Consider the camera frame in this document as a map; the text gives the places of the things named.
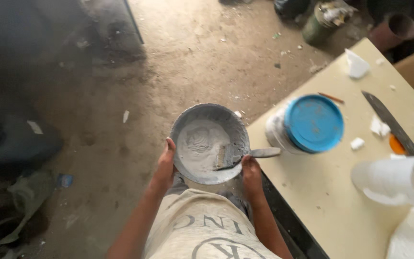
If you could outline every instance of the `person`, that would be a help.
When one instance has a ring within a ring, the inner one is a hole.
[[[108,259],[293,259],[266,201],[256,159],[245,155],[241,161],[250,210],[238,199],[188,189],[180,176],[174,180],[175,152],[167,138],[157,170]]]

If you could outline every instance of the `hand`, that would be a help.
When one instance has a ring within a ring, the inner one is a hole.
[[[177,171],[177,168],[173,165],[173,156],[177,147],[171,138],[166,138],[166,146],[162,151],[161,156],[157,161],[157,170],[153,175],[151,184],[155,184],[158,188],[168,190],[173,183],[173,174]]]
[[[245,197],[249,202],[256,198],[264,197],[261,185],[261,168],[257,160],[250,155],[242,158],[242,182],[244,184]]]

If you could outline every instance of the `brush bristles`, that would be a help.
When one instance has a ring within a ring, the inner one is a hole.
[[[220,147],[220,150],[218,150],[217,168],[221,168],[224,165],[224,151],[225,150],[226,150],[225,147]]]

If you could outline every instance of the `gray bowl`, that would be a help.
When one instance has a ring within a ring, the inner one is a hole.
[[[244,123],[230,109],[214,103],[198,104],[184,111],[173,123],[170,138],[177,144],[181,130],[192,121],[199,119],[210,120],[220,125],[230,137],[231,144],[235,144],[243,151],[243,155],[250,151]],[[182,175],[194,182],[208,185],[224,183],[233,179],[242,170],[242,165],[239,163],[233,168],[219,171],[189,171],[183,165],[178,152],[173,161]]]

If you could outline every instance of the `brush handle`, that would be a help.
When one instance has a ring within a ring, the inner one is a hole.
[[[278,147],[268,147],[250,150],[249,154],[254,158],[276,157],[281,154],[282,150]]]

